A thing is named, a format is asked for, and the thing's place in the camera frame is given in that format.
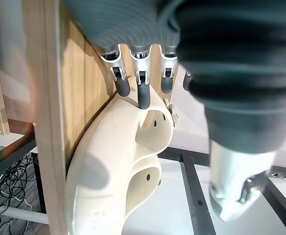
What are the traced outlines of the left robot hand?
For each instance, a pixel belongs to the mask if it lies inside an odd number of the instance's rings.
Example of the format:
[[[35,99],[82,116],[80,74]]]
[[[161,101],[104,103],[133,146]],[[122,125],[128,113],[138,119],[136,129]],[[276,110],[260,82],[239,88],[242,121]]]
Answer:
[[[259,197],[286,139],[286,0],[68,0],[99,54],[151,44],[192,75],[210,138],[210,199],[223,221]]]

